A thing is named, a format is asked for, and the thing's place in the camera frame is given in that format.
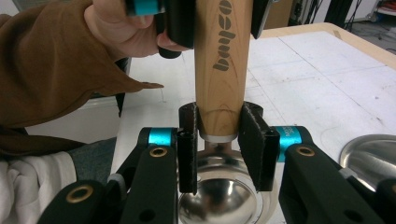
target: reflective metal surface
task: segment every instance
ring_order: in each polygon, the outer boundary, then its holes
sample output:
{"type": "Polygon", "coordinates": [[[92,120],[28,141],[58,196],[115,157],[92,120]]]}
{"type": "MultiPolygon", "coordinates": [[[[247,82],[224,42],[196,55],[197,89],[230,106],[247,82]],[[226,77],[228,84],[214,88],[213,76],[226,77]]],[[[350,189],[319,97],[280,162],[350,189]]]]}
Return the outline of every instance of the reflective metal surface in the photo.
{"type": "Polygon", "coordinates": [[[238,151],[198,152],[198,176],[197,194],[179,198],[179,219],[184,224],[265,223],[275,211],[277,187],[256,192],[238,151]]]}
{"type": "Polygon", "coordinates": [[[356,172],[367,188],[375,190],[381,180],[396,178],[396,136],[358,137],[344,146],[340,164],[356,172]]]}

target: brown jacket sleeve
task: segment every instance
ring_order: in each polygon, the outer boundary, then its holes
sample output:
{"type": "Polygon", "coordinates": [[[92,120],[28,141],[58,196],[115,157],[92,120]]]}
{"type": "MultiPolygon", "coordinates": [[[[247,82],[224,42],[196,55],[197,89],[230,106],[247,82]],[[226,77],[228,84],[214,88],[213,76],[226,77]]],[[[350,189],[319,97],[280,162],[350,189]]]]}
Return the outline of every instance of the brown jacket sleeve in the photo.
{"type": "MultiPolygon", "coordinates": [[[[161,87],[127,77],[111,61],[84,21],[91,3],[54,2],[14,17],[0,15],[0,132],[57,119],[93,92],[161,87]]],[[[0,154],[2,146],[12,144],[2,145],[0,135],[0,154]]]]}

